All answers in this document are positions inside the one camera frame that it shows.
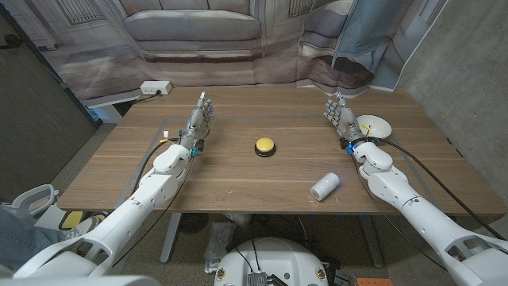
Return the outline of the grey five-finger left hand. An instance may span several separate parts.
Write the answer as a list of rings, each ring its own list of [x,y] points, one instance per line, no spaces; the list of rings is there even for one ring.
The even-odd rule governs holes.
[[[179,144],[191,149],[199,141],[203,141],[210,132],[213,116],[214,104],[211,99],[206,98],[206,93],[203,91],[187,120]]]

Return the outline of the grey five-finger right hand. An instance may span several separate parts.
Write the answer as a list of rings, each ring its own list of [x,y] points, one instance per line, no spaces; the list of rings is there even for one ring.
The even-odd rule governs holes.
[[[347,141],[351,145],[358,145],[366,141],[356,116],[348,107],[341,93],[337,94],[336,101],[329,99],[325,107],[324,116],[336,128],[342,141]]]

